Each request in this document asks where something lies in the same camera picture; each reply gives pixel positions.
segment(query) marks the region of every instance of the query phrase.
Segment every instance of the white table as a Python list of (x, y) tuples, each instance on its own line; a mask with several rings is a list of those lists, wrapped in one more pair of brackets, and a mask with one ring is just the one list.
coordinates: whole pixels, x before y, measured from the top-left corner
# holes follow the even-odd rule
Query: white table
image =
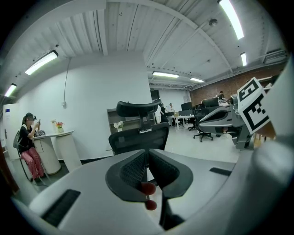
[(186, 115), (186, 116), (178, 116), (178, 117), (175, 117), (175, 116), (170, 116), (170, 117), (167, 117), (167, 118), (170, 118), (170, 119), (175, 119), (175, 128), (177, 129), (177, 130), (179, 130), (179, 119), (183, 119), (183, 123), (185, 124), (185, 118), (193, 118), (194, 117), (194, 115)]
[(53, 148), (51, 137), (56, 137), (57, 147), (68, 171), (71, 172), (82, 165), (75, 148), (72, 136), (73, 132), (74, 131), (51, 133), (32, 138), (36, 150), (41, 157), (42, 164), (48, 174), (54, 174), (61, 168)]

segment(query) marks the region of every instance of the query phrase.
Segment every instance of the computer monitor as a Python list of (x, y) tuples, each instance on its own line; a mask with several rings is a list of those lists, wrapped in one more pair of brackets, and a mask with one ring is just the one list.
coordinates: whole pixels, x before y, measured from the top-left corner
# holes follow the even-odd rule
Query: computer monitor
[(182, 111), (193, 109), (192, 102), (181, 104), (181, 107), (182, 107)]
[(219, 101), (217, 97), (204, 100), (202, 101), (202, 103), (205, 105), (206, 108), (215, 107), (219, 105)]

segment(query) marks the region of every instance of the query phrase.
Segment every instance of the woman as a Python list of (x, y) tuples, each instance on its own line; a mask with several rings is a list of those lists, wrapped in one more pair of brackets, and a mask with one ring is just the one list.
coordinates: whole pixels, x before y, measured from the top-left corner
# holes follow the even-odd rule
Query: woman
[(166, 118), (166, 112), (168, 112), (168, 111), (166, 111), (166, 109), (165, 109), (165, 107), (164, 107), (164, 104), (160, 104), (161, 105), (161, 110), (160, 110), (160, 114), (161, 114), (161, 122), (162, 123), (168, 123), (169, 121), (168, 121), (168, 119)]
[(28, 112), (23, 117), (23, 125), (20, 128), (19, 136), (19, 153), (21, 158), (24, 159), (28, 165), (29, 171), (31, 172), (33, 179), (44, 176), (44, 169), (41, 165), (41, 159), (37, 153), (33, 141), (31, 138), (34, 137), (36, 129), (39, 130), (40, 123), (37, 122), (32, 128), (31, 125), (34, 124), (34, 116)]

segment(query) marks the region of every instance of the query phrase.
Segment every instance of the cable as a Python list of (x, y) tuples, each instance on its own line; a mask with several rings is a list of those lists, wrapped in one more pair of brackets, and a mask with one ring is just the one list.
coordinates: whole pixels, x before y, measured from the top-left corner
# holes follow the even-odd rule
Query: cable
[[(71, 60), (72, 60), (72, 58), (70, 57), (69, 61), (68, 61), (68, 68), (69, 68), (69, 64), (70, 64)], [(64, 83), (63, 101), (65, 101), (65, 88), (66, 88), (66, 81), (68, 79), (68, 68), (67, 68), (67, 71), (66, 71), (66, 77), (65, 77), (65, 83)]]

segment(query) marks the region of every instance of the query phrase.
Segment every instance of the red striped pants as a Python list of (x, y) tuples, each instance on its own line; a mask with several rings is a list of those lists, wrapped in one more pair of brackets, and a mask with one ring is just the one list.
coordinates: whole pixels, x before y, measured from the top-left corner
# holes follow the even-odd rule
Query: red striped pants
[(41, 158), (34, 147), (31, 147), (29, 150), (22, 152), (21, 157), (27, 163), (28, 169), (31, 172), (33, 179), (38, 178), (39, 176), (44, 176), (44, 169), (41, 165)]

